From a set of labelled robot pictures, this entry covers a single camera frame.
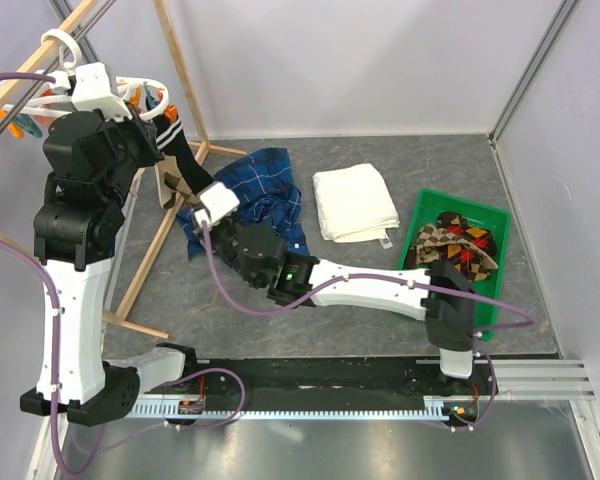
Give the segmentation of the black white striped sock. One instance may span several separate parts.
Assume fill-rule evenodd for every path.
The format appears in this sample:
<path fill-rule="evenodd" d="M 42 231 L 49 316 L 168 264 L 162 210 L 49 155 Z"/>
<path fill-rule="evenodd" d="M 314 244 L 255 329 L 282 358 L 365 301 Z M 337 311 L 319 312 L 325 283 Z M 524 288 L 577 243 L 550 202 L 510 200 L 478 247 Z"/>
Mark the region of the black white striped sock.
<path fill-rule="evenodd" d="M 213 182 L 213 177 L 197 162 L 183 132 L 180 119 L 171 122 L 165 115 L 153 119 L 157 128 L 156 143 L 164 156 L 174 156 L 182 177 L 197 195 Z"/>

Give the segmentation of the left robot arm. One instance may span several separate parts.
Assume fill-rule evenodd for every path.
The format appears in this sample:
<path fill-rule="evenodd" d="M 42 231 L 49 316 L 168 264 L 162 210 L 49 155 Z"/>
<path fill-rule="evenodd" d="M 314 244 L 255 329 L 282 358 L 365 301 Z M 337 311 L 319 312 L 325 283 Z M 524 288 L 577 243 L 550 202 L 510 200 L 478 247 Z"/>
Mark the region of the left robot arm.
<path fill-rule="evenodd" d="M 136 110 L 120 121 L 77 111 L 52 123 L 43 153 L 51 171 L 33 220 L 34 255 L 53 285 L 45 290 L 40 376 L 21 396 L 22 411 L 94 427 L 124 418 L 139 395 L 163 384 L 191 392 L 200 378 L 192 348 L 163 342 L 124 360 L 101 354 L 123 207 L 136 172 L 162 158 L 155 126 Z"/>

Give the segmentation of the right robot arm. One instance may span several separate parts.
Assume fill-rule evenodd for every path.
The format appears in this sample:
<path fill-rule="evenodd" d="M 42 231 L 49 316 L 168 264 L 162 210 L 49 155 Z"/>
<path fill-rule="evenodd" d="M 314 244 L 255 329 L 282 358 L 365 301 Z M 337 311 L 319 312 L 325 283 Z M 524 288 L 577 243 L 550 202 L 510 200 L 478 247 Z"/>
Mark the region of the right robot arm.
<path fill-rule="evenodd" d="M 435 261 L 412 270 L 378 270 L 338 264 L 287 250 L 266 225 L 225 217 L 196 217 L 207 254 L 220 254 L 252 288 L 265 290 L 280 312 L 299 306 L 355 306 L 421 321 L 440 355 L 438 381 L 463 392 L 474 381 L 475 290 L 451 264 Z"/>

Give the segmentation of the black red argyle sock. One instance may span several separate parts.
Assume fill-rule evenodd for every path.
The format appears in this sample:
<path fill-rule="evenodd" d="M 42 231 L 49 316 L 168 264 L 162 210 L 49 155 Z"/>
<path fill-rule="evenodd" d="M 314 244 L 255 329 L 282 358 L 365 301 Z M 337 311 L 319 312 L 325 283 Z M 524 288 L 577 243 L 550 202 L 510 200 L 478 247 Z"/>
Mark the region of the black red argyle sock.
<path fill-rule="evenodd" d="M 443 246 L 440 258 L 451 263 L 468 280 L 486 281 L 499 268 L 495 261 L 498 247 L 490 230 L 471 225 L 465 217 L 450 211 L 438 215 L 436 226 L 465 240 L 465 243 Z"/>

